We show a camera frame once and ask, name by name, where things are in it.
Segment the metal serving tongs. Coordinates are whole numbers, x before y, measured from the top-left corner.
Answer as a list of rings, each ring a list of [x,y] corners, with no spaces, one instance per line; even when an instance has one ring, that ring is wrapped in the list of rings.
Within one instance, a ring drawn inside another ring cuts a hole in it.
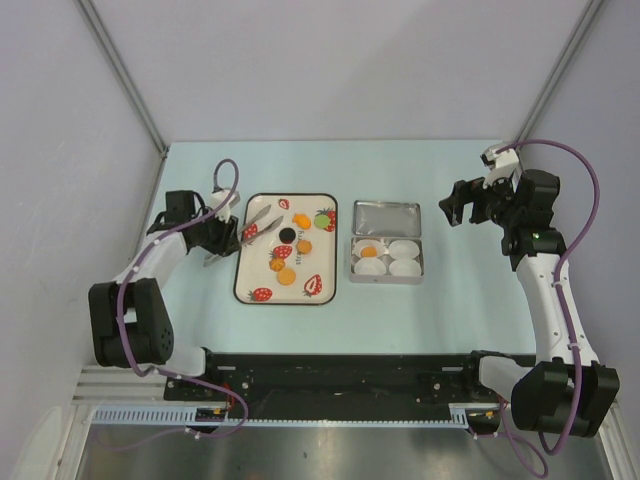
[[[241,251],[245,245],[250,244],[252,241],[266,235],[267,233],[271,233],[282,224],[284,216],[272,216],[271,210],[272,205],[267,204],[262,207],[256,215],[245,222],[245,224],[238,230],[238,240],[236,245],[227,255]],[[203,266],[209,267],[227,255],[209,253],[205,256]]]

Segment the black round cookie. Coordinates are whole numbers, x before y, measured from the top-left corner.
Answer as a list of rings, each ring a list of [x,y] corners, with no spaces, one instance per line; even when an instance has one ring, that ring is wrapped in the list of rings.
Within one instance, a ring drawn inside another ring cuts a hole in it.
[[[279,239],[284,244],[291,244],[297,237],[296,231],[293,228],[283,228],[279,232]]]

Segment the orange flower cookie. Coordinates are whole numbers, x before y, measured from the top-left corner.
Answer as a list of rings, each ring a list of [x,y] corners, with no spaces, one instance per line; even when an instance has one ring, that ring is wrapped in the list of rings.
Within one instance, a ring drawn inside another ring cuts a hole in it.
[[[299,240],[296,249],[300,254],[308,254],[312,251],[312,243],[308,240]]]

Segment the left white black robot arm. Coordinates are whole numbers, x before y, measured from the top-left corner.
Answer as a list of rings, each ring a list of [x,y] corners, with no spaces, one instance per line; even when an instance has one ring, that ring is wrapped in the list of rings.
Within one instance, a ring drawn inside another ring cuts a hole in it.
[[[239,249],[239,194],[216,188],[210,200],[191,190],[165,194],[165,209],[146,232],[137,257],[113,280],[88,292],[94,355],[102,367],[157,367],[187,376],[197,398],[214,397],[221,376],[206,366],[203,347],[177,342],[162,289],[194,249],[226,257]]]

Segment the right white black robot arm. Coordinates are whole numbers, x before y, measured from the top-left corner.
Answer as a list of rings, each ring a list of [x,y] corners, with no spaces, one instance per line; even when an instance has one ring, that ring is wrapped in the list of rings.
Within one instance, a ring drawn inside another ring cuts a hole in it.
[[[615,369],[602,365],[579,321],[569,285],[566,246],[551,225],[560,180],[527,170],[517,183],[503,177],[458,181],[439,203],[457,226],[466,205],[470,221],[492,221],[503,229],[502,252],[523,288],[534,329],[536,360],[531,368],[506,354],[474,351],[474,368],[461,376],[463,393],[484,401],[494,392],[507,400],[524,431],[593,437],[620,388]]]

